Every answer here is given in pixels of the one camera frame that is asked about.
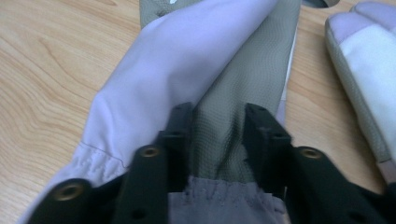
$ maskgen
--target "wooden table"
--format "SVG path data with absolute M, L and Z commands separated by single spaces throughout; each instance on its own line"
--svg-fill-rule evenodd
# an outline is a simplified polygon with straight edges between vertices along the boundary
M 346 177 L 384 182 L 324 45 L 324 22 L 357 0 L 302 7 L 287 129 L 325 151 Z M 138 0 L 0 2 L 0 223 L 14 223 L 66 165 L 92 97 L 140 30 Z

